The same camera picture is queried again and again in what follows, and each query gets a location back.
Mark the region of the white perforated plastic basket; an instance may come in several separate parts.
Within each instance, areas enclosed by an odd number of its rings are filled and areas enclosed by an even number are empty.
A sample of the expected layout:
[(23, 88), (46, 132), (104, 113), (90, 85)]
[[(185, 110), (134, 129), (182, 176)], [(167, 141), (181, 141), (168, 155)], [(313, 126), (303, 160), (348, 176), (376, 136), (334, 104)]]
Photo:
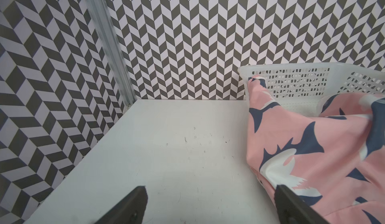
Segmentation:
[(270, 94), (286, 110), (307, 117), (318, 116), (318, 102), (339, 93), (385, 93), (383, 72), (346, 63), (302, 63), (242, 66), (238, 73), (245, 85), (252, 76), (265, 79)]

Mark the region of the pink shark print shorts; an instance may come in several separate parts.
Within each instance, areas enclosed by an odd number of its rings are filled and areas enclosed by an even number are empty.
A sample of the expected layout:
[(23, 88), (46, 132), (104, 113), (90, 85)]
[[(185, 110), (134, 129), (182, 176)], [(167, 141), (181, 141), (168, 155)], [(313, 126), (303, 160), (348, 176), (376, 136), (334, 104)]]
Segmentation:
[(284, 109), (263, 77), (247, 85), (246, 160), (267, 194), (284, 185), (331, 224), (384, 223), (384, 95), (324, 97), (306, 117)]

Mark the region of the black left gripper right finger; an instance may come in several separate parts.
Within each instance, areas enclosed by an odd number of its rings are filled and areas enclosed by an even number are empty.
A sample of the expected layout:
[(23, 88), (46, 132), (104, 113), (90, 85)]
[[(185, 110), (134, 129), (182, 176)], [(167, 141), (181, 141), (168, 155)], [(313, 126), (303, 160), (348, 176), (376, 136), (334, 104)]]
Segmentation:
[(328, 224), (285, 185), (277, 185), (274, 201), (280, 224)]

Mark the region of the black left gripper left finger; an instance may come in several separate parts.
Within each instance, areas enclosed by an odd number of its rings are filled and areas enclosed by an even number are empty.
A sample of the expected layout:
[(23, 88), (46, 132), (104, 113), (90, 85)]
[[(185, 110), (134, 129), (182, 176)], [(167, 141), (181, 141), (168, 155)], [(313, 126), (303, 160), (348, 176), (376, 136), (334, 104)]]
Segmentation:
[(145, 186), (137, 186), (95, 224), (141, 224), (147, 202)]

